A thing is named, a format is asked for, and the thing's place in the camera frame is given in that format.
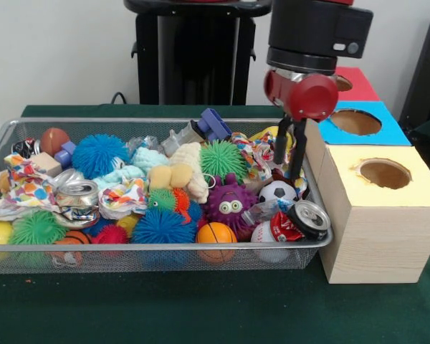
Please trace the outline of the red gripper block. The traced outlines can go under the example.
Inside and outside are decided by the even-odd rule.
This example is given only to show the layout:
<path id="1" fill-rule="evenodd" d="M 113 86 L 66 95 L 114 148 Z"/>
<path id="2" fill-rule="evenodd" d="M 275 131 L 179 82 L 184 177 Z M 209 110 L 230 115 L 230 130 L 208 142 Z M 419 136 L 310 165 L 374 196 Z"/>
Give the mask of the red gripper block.
<path id="1" fill-rule="evenodd" d="M 264 92 L 272 104 L 282 108 L 289 116 L 283 117 L 278 125 L 274 146 L 275 164 L 284 161 L 287 131 L 291 118 L 296 120 L 293 123 L 296 146 L 289 164 L 290 180 L 296 181 L 300 177 L 307 143 L 306 120 L 303 119 L 321 122 L 332 115 L 338 102 L 336 76 L 272 68 L 264 78 Z"/>

